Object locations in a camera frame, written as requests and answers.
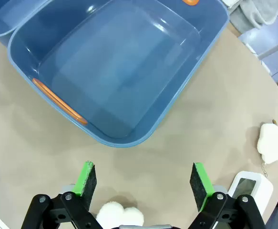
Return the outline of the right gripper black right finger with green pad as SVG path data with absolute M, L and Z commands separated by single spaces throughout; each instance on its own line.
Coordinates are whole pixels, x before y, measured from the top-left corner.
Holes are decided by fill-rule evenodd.
M 190 185 L 198 209 L 190 229 L 264 229 L 265 223 L 249 194 L 231 197 L 216 192 L 202 163 L 193 163 Z

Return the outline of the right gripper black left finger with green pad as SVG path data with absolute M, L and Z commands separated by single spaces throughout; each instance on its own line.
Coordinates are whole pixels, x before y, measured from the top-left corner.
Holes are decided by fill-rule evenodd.
M 84 163 L 71 191 L 50 198 L 46 194 L 35 195 L 22 223 L 23 229 L 57 229 L 70 222 L 76 229 L 100 229 L 102 226 L 89 212 L 97 184 L 95 165 Z

